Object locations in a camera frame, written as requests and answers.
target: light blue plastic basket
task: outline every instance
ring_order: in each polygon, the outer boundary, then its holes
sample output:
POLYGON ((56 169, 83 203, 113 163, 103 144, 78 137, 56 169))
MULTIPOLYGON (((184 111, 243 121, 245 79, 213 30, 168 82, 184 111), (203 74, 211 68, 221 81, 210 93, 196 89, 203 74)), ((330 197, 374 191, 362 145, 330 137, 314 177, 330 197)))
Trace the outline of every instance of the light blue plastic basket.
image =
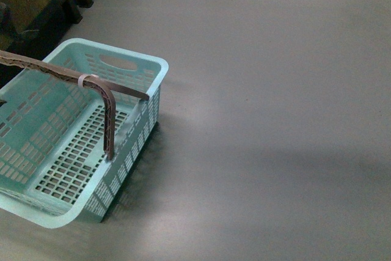
POLYGON ((150 99, 113 92, 115 153, 108 161, 101 97, 23 70, 0 89, 6 101, 0 106, 0 208, 47 228, 76 218, 100 222, 158 119, 168 64, 83 39, 62 43, 43 61, 146 92, 150 99))

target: floor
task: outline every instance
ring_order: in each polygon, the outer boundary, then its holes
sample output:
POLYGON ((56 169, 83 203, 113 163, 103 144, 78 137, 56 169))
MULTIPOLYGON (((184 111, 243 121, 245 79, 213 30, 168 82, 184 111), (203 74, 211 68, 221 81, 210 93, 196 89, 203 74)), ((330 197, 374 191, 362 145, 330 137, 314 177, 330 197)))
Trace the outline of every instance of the floor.
POLYGON ((0 211, 1 260, 390 260, 391 0, 94 0, 65 39, 166 59, 102 224, 0 211))

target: white zip tie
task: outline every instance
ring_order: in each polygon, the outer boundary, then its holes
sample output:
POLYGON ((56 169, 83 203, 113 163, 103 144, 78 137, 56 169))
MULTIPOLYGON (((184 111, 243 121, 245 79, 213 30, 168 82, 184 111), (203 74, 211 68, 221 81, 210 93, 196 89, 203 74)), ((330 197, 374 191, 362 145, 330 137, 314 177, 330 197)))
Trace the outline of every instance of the white zip tie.
POLYGON ((94 76, 94 77, 96 77, 96 78, 99 78, 99 76, 97 76, 97 75, 90 75, 89 73, 84 73, 84 74, 82 74, 82 75, 78 78, 78 86, 79 86, 80 89, 83 89, 83 88, 84 88, 83 82, 84 82, 84 79, 85 79, 86 77, 88 77, 88 76, 94 76))

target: basket bottom grid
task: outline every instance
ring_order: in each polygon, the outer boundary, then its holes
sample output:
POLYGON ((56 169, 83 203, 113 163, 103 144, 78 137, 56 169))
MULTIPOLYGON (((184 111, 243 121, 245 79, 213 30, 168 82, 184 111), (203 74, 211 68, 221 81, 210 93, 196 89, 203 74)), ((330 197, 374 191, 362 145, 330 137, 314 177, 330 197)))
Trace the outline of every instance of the basket bottom grid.
MULTIPOLYGON (((129 106, 117 105, 116 131, 131 110, 129 106)), ((104 158, 103 125, 104 106, 96 103, 86 108, 54 157, 43 164, 44 168, 26 194, 51 205, 70 208, 104 158)))

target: basket handle hole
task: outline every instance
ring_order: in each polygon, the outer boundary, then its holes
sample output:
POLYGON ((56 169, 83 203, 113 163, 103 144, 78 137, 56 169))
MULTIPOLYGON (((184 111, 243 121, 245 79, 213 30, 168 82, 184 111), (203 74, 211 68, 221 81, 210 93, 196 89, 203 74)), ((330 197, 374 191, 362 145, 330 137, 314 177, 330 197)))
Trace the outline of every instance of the basket handle hole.
POLYGON ((112 67, 122 68, 124 70, 137 70, 137 64, 126 59, 117 58, 105 54, 100 54, 99 58, 105 64, 111 65, 112 67))

